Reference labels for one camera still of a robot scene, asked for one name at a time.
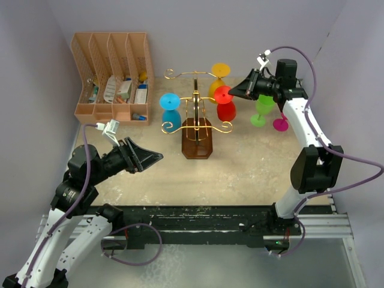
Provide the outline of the red wine glass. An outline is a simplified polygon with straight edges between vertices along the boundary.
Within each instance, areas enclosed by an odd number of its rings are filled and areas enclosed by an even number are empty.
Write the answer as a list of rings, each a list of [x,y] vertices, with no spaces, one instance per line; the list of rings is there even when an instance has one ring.
[[[217,102],[217,116],[221,121],[230,122],[236,117],[236,106],[229,91],[229,86],[221,86],[214,92],[214,99]]]

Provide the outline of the green wine glass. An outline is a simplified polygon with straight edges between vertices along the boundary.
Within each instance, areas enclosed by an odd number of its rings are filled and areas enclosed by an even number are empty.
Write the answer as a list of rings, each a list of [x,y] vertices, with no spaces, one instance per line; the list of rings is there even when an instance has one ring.
[[[256,101],[256,114],[250,118],[255,127],[262,127],[266,124],[265,116],[274,108],[275,102],[271,96],[259,95]]]

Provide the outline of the pink wine glass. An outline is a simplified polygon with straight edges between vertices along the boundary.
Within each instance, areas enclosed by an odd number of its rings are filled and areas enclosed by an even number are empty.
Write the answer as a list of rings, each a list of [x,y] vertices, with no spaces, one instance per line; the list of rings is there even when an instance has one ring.
[[[274,129],[279,132],[285,132],[289,129],[289,123],[284,113],[281,113],[280,118],[275,119],[272,124]]]

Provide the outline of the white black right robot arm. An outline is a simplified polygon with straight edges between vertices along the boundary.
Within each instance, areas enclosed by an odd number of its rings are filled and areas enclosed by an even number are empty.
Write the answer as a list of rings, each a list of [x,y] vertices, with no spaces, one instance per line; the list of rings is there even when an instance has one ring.
[[[271,97],[290,122],[302,147],[290,170],[291,186],[275,203],[275,215],[267,219],[267,228],[274,235],[288,228],[287,219],[296,216],[311,196],[335,186],[342,163],[343,149],[323,135],[306,106],[307,93],[296,85],[296,71],[295,60],[279,59],[275,76],[265,77],[262,71],[252,69],[240,84],[229,90],[230,95],[246,100],[258,100],[263,95]]]

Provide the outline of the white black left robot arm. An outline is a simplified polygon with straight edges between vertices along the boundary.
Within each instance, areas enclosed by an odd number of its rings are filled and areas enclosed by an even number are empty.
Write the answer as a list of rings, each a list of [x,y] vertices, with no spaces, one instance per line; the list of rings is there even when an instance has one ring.
[[[105,204],[80,235],[69,241],[98,196],[96,185],[123,170],[142,172],[162,158],[161,153],[143,149],[129,137],[118,141],[103,156],[93,145],[78,146],[56,188],[46,225],[32,254],[18,273],[5,278],[3,287],[68,287],[74,270],[96,244],[108,234],[117,235],[123,230],[123,211]]]

